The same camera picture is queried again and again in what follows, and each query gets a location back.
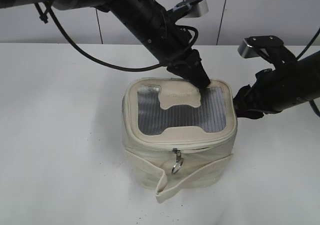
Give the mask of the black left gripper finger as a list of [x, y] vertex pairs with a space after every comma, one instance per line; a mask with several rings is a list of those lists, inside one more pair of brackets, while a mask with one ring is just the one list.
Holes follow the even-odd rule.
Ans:
[[190, 82], [197, 88], [207, 88], [211, 83], [203, 68], [199, 51], [196, 49], [191, 49], [185, 59], [175, 61], [166, 70]]

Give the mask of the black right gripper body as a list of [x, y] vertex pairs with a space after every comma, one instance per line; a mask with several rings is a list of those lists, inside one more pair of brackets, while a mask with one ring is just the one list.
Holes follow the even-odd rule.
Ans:
[[233, 98], [233, 107], [238, 118], [258, 120], [268, 114], [279, 114], [281, 112], [272, 108], [267, 102], [267, 96], [263, 92], [265, 86], [264, 79], [273, 70], [263, 69], [255, 74], [256, 81], [239, 89]]

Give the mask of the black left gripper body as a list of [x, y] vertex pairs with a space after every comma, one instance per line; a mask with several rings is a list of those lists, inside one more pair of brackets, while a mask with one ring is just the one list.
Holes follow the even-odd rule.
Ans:
[[190, 33], [178, 28], [156, 0], [115, 0], [109, 7], [159, 62], [184, 60], [189, 56]]

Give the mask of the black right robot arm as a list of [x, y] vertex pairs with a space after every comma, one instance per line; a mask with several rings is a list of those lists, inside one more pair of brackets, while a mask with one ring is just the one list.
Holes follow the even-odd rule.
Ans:
[[320, 53], [255, 74], [233, 99], [238, 118], [257, 120], [320, 97]]

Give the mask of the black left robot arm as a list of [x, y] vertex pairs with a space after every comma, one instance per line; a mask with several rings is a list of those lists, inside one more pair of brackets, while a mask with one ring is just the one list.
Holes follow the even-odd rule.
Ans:
[[63, 36], [67, 33], [54, 14], [92, 7], [113, 13], [122, 24], [158, 60], [157, 65], [141, 68], [142, 72], [165, 67], [199, 89], [205, 89], [210, 79], [202, 66], [199, 52], [193, 48], [199, 32], [187, 25], [178, 25], [182, 18], [199, 18], [208, 12], [206, 0], [183, 0], [166, 10], [156, 0], [0, 0], [1, 8], [33, 4], [40, 19], [52, 18]]

